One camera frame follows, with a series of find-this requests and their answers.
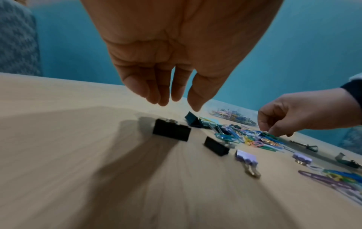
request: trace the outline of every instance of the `hand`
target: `hand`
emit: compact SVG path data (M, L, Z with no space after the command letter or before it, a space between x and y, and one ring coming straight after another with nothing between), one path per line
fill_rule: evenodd
M149 102L188 94L198 111L264 34L282 0L82 0L122 82Z
M344 89L285 94L258 112L260 130L277 137L303 129L335 129L362 123L358 102Z

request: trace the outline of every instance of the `blue wall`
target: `blue wall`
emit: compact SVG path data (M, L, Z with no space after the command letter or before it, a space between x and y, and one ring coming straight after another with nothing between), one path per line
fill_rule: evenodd
M78 1L45 5L33 12L44 76L121 83ZM285 0L267 33L215 99L258 110L284 93L344 84L362 72L361 15L362 3L354 0ZM303 133L338 144L346 130Z

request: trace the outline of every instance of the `wooden table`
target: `wooden table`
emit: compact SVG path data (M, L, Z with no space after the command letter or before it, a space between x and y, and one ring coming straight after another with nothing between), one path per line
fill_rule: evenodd
M185 123L189 111L186 100L159 107L123 86L0 74L0 228L362 227L361 206L300 175L309 170L291 152L238 145L256 155L256 180L234 150L203 146L210 130L193 128L188 142L152 135L155 119ZM311 157L327 169L347 171L339 152L362 162L290 139L318 145Z

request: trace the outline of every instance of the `purple binder clip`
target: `purple binder clip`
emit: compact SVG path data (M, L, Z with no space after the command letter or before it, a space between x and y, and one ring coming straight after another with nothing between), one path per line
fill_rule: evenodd
M294 153L293 154L293 158L298 161L298 163L300 164L311 164L312 163L312 159L303 155L303 154L300 154L300 153Z
M235 152L235 158L241 162L247 174L260 178L261 174L256 170L258 161L256 160L255 155L248 154L247 152L238 149Z

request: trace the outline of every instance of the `dark sleeve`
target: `dark sleeve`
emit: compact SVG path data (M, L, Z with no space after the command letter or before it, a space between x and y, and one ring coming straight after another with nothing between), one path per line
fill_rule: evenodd
M362 80L352 80L341 88L348 91L359 103L359 106L362 108Z

